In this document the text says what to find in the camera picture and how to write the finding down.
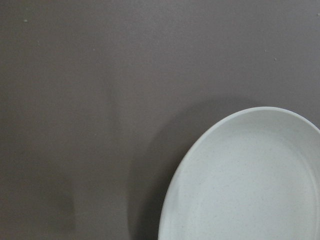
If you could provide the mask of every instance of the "gray surface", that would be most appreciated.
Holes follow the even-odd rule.
[[[276,106],[320,126],[318,12],[1,1],[0,238],[155,240],[175,168],[215,122]]]

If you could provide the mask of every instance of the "brown surface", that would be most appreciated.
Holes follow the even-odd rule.
[[[0,238],[155,240],[177,164],[216,121],[276,106],[320,126],[318,12],[2,1]]]

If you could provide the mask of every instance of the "dish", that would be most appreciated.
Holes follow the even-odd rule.
[[[320,130],[277,107],[236,112],[207,130],[177,168],[159,240],[315,240]]]

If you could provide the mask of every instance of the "plate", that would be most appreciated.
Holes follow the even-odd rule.
[[[159,240],[318,240],[320,131],[254,107],[216,123],[177,168]]]

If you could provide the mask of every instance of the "white plate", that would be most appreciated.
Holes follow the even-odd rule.
[[[177,168],[159,240],[318,240],[320,131],[276,107],[236,112]]]

